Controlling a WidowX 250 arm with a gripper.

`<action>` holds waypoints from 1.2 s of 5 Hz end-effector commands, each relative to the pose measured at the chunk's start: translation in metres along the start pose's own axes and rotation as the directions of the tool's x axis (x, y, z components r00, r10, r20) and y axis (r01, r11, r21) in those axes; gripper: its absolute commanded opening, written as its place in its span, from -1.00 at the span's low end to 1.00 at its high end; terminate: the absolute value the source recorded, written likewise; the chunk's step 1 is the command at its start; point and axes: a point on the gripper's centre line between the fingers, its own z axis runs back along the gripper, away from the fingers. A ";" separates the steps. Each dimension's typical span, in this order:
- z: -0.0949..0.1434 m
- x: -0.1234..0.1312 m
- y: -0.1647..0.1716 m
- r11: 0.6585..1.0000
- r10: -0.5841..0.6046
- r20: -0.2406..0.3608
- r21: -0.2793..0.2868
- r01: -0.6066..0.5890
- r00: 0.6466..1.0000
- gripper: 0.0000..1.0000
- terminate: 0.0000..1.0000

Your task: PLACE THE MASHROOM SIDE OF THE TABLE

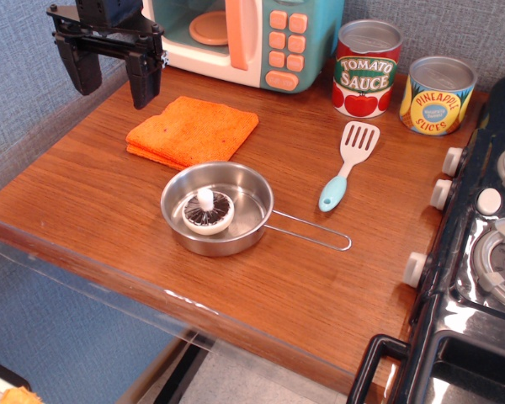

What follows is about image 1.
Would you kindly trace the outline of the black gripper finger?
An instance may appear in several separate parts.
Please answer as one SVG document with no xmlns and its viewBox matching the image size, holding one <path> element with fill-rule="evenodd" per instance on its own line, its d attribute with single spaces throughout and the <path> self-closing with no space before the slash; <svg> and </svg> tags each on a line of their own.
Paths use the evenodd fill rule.
<svg viewBox="0 0 505 404">
<path fill-rule="evenodd" d="M 55 43 L 75 89 L 83 96 L 95 92 L 102 83 L 98 54 L 87 48 L 84 38 L 56 34 Z"/>
<path fill-rule="evenodd" d="M 125 66 L 134 107 L 143 109 L 160 93 L 162 68 L 155 59 L 140 54 L 127 56 Z"/>
</svg>

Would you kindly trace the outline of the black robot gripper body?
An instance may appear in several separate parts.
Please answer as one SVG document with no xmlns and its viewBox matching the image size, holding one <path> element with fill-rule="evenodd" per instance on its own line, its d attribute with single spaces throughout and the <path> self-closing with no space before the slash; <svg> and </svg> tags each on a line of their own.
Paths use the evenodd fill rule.
<svg viewBox="0 0 505 404">
<path fill-rule="evenodd" d="M 100 55 L 142 57 L 143 66 L 164 67 L 163 27 L 145 17 L 142 1 L 76 1 L 52 3 L 46 10 L 55 25 L 54 41 L 66 66 L 76 67 Z"/>
</svg>

